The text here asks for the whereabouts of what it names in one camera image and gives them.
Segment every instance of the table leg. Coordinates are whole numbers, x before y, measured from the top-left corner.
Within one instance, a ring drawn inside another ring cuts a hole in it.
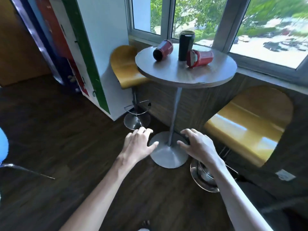
[[[178,140],[181,140],[184,143],[187,142],[181,135],[174,133],[173,131],[181,92],[182,88],[179,87],[175,93],[170,131],[160,132],[153,136],[153,138],[150,140],[150,145],[156,141],[159,142],[158,147],[152,152],[151,158],[156,164],[164,168],[180,167],[188,159],[187,153],[176,143]]]

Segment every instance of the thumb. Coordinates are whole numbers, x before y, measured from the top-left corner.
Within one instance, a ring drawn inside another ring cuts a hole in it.
[[[150,152],[154,151],[154,149],[157,148],[158,144],[159,144],[159,142],[156,141],[151,146],[149,146],[148,148],[149,148]]]
[[[177,141],[177,143],[179,144],[179,146],[180,146],[182,149],[188,151],[189,145],[186,145],[186,144],[183,143],[182,141]]]

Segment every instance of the window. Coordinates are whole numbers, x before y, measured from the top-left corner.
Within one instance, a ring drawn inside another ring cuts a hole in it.
[[[126,0],[131,35],[195,43],[229,54],[239,67],[308,85],[308,0]]]

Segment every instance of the window sill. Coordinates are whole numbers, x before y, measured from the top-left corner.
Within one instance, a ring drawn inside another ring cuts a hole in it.
[[[149,40],[138,38],[138,37],[135,37],[135,36],[132,36],[132,35],[129,35],[128,38],[129,38],[129,40],[142,42],[142,43],[147,44],[149,46],[158,46],[159,45],[156,42],[152,42],[152,41],[149,41]],[[249,69],[245,69],[245,68],[242,68],[242,67],[237,68],[237,73],[241,73],[241,74],[247,75],[249,77],[259,79],[261,81],[265,81],[265,82],[268,82],[268,83],[271,83],[271,84],[274,84],[274,85],[277,85],[277,86],[280,86],[280,87],[283,87],[283,88],[291,89],[291,90],[297,91],[299,93],[308,95],[308,87],[292,84],[288,81],[284,81],[282,79],[275,78],[275,77],[269,76],[267,74],[259,73],[259,72],[249,70]]]

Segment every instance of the left hand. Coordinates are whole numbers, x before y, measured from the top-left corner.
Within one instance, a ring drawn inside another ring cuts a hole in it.
[[[140,160],[150,155],[159,144],[159,142],[154,142],[151,146],[147,146],[152,132],[153,130],[151,129],[140,127],[138,130],[134,130],[133,133],[128,133],[118,158],[122,159],[124,163],[134,166]]]

